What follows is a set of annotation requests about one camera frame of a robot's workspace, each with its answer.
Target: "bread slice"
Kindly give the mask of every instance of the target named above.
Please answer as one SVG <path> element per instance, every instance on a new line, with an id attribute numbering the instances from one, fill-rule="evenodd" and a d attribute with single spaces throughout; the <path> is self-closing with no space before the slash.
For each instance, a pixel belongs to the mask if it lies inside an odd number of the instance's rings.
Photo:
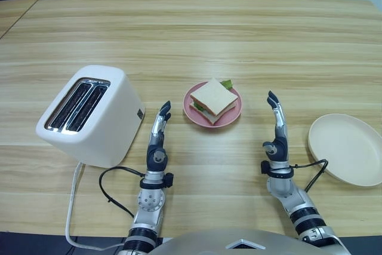
<path id="1" fill-rule="evenodd" d="M 211 125 L 214 125 L 226 112 L 236 107 L 235 103 L 232 103 L 228 105 L 220 114 L 219 116 L 213 116 L 211 115 L 207 110 L 199 110 L 193 105 L 193 102 L 190 104 L 190 107 L 197 111 L 199 114 L 201 114 L 207 121 L 211 123 Z"/>
<path id="2" fill-rule="evenodd" d="M 224 109 L 238 98 L 237 95 L 224 88 L 215 78 L 192 92 L 190 96 L 213 116 L 222 115 Z"/>

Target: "table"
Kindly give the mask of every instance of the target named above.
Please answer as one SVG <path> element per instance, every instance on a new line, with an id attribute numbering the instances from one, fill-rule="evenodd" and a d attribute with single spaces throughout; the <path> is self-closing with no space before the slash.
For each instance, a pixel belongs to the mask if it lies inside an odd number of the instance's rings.
<path id="1" fill-rule="evenodd" d="M 381 13 L 339 0 L 40 0 L 0 40 L 0 226 L 63 234 L 77 162 L 35 135 L 35 125 L 68 79 L 88 64 L 120 67 L 146 105 L 122 165 L 145 170 L 157 109 L 172 102 L 166 128 L 168 190 L 161 236 L 234 226 L 296 236 L 260 174 L 261 144 L 273 139 L 272 89 L 289 125 L 292 164 L 311 159 L 307 133 L 326 113 L 358 117 L 381 132 Z M 204 130 L 182 112 L 184 93 L 232 79 L 241 117 Z M 71 233 L 125 236 L 131 219 L 98 188 L 102 168 L 86 166 Z M 318 171 L 295 172 L 303 187 Z M 114 198 L 136 211 L 139 180 L 104 177 Z M 323 174 L 309 192 L 338 236 L 380 235 L 382 189 Z"/>
<path id="2" fill-rule="evenodd" d="M 0 38 L 37 0 L 0 1 Z"/>

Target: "wire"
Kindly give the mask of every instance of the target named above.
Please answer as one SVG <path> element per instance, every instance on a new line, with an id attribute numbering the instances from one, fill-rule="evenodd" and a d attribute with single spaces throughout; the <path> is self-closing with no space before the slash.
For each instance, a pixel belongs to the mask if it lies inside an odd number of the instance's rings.
<path id="1" fill-rule="evenodd" d="M 73 255 L 75 249 L 76 247 L 70 246 L 69 250 L 65 253 L 65 255 Z"/>
<path id="2" fill-rule="evenodd" d="M 320 159 L 319 161 L 316 161 L 316 162 L 313 162 L 311 164 L 306 164 L 306 165 L 298 165 L 298 164 L 295 164 L 295 165 L 290 165 L 289 167 L 281 167 L 281 168 L 273 168 L 271 169 L 271 171 L 275 171 L 275 170 L 285 170 L 287 168 L 305 168 L 305 167 L 312 167 L 314 165 L 318 165 L 318 164 L 322 164 L 323 163 L 323 166 L 321 167 L 320 171 L 314 176 L 314 178 L 312 178 L 312 180 L 307 184 L 307 186 L 305 187 L 305 192 L 308 192 L 310 190 L 310 188 L 312 188 L 312 186 L 315 184 L 315 182 L 317 181 L 317 179 L 320 177 L 321 174 L 323 174 L 325 172 L 325 169 L 326 167 L 328 166 L 329 162 L 327 159 Z"/>
<path id="3" fill-rule="evenodd" d="M 117 200 L 115 200 L 114 198 L 112 198 L 112 197 L 111 197 L 109 194 L 107 194 L 107 192 L 103 189 L 103 187 L 102 187 L 102 178 L 103 178 L 103 176 L 104 176 L 107 172 L 109 172 L 110 170 L 125 170 L 125 171 L 128 171 L 129 173 L 136 174 L 137 176 L 140 176 L 140 177 L 144 177 L 144 173 L 140 173 L 139 171 L 137 171 L 137 170 L 133 170 L 132 168 L 128 168 L 128 167 L 112 167 L 112 168 L 109 168 L 109 169 L 105 170 L 104 172 L 102 172 L 101 175 L 100 175 L 100 178 L 99 178 L 99 180 L 98 180 L 98 183 L 99 183 L 99 185 L 100 185 L 100 189 L 101 189 L 103 195 L 108 199 L 107 201 L 108 201 L 108 202 L 111 202 L 111 203 L 113 203 L 113 204 L 115 204 L 115 205 L 117 205 L 120 209 L 126 211 L 128 214 L 130 214 L 130 216 L 131 216 L 132 218 L 134 218 L 133 213 L 130 212 L 129 209 L 127 209 L 127 208 L 124 207 L 121 203 L 119 203 Z"/>
<path id="4" fill-rule="evenodd" d="M 121 243 L 123 243 L 124 241 L 125 241 L 125 237 L 122 237 L 122 239 L 121 239 Z M 116 255 L 116 254 L 117 254 L 117 251 L 119 250 L 119 248 L 120 248 L 120 246 L 118 246 L 118 247 L 116 248 L 116 250 L 114 251 L 113 255 Z"/>
<path id="5" fill-rule="evenodd" d="M 79 162 L 76 169 L 74 170 L 73 182 L 72 182 L 72 191 L 70 193 L 69 207 L 67 209 L 67 217 L 66 217 L 66 225 L 65 225 L 66 241 L 74 247 L 97 250 L 97 251 L 104 251 L 104 250 L 115 248 L 118 246 L 123 246 L 123 243 L 120 243 L 120 244 L 115 244 L 115 245 L 108 246 L 105 248 L 101 248 L 101 247 L 95 247 L 95 246 L 90 246 L 90 245 L 78 244 L 77 242 L 75 242 L 71 239 L 71 237 L 70 237 L 70 218 L 72 217 L 74 197 L 76 194 L 76 186 L 78 183 L 78 176 L 79 176 L 79 173 L 81 172 L 82 166 L 83 166 L 83 163 Z"/>
<path id="6" fill-rule="evenodd" d="M 323 166 L 321 167 L 320 171 L 315 175 L 314 178 L 312 178 L 312 180 L 308 183 L 308 185 L 305 187 L 305 192 L 308 192 L 309 189 L 315 184 L 315 182 L 317 181 L 317 179 L 320 177 L 321 174 L 324 173 L 326 167 L 328 166 L 329 162 L 326 160 L 326 159 L 322 159 L 320 161 L 317 161 L 315 163 L 319 164 L 319 163 L 322 163 L 324 162 Z"/>

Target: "robotic arm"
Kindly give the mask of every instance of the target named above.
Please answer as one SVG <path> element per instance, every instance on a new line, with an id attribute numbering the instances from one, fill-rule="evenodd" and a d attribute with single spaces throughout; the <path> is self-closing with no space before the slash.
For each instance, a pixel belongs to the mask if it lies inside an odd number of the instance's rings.
<path id="1" fill-rule="evenodd" d="M 276 118 L 275 139 L 263 143 L 269 161 L 261 163 L 261 173 L 269 176 L 268 191 L 280 200 L 300 240 L 335 255 L 350 255 L 332 228 L 326 225 L 307 192 L 294 183 L 294 172 L 289 165 L 287 123 L 282 106 L 271 91 L 267 102 Z"/>
<path id="2" fill-rule="evenodd" d="M 168 158 L 163 148 L 165 126 L 171 117 L 170 109 L 171 103 L 168 101 L 156 115 L 146 154 L 147 171 L 140 182 L 138 212 L 119 255 L 144 255 L 156 247 L 165 204 L 164 189 L 171 187 L 174 179 L 172 173 L 165 174 Z"/>

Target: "white cable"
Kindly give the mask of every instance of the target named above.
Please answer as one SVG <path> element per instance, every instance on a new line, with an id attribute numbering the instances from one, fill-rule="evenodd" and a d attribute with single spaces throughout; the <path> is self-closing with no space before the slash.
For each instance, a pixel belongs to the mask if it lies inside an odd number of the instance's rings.
<path id="1" fill-rule="evenodd" d="M 91 250 L 97 250 L 97 251 L 104 251 L 104 250 L 115 248 L 115 247 L 118 247 L 118 246 L 123 246 L 124 244 L 120 243 L 120 244 L 115 244 L 115 245 L 108 246 L 108 247 L 105 247 L 105 248 L 100 248 L 100 247 L 96 247 L 96 246 L 78 244 L 77 242 L 73 241 L 70 238 L 70 232 L 69 232 L 70 231 L 70 219 L 72 217 L 73 203 L 74 203 L 74 197 L 75 197 L 75 194 L 76 194 L 76 186 L 77 186 L 77 183 L 78 183 L 77 182 L 78 181 L 78 176 L 79 176 L 79 173 L 81 171 L 82 166 L 83 166 L 83 163 L 79 162 L 77 167 L 76 167 L 76 169 L 74 170 L 74 176 L 73 176 L 73 182 L 72 182 L 72 191 L 70 193 L 69 207 L 67 209 L 67 217 L 66 217 L 66 225 L 65 225 L 65 238 L 66 238 L 66 241 L 70 245 L 72 245 L 74 247 L 84 248 L 84 249 L 91 249 Z"/>

